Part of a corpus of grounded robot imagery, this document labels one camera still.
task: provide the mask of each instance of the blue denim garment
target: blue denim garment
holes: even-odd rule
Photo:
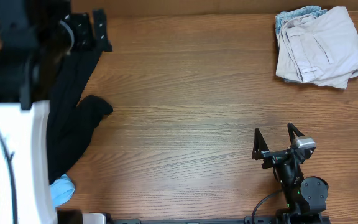
[[[55,182],[49,185],[50,196],[52,198],[53,206],[59,207],[68,202],[74,194],[74,184],[66,174],[61,176]]]
[[[327,9],[321,10],[321,7],[319,6],[306,6],[291,12],[281,12],[276,16],[276,34],[280,33],[281,26],[284,25],[285,21],[307,14],[319,17],[321,15],[324,15],[326,12]]]

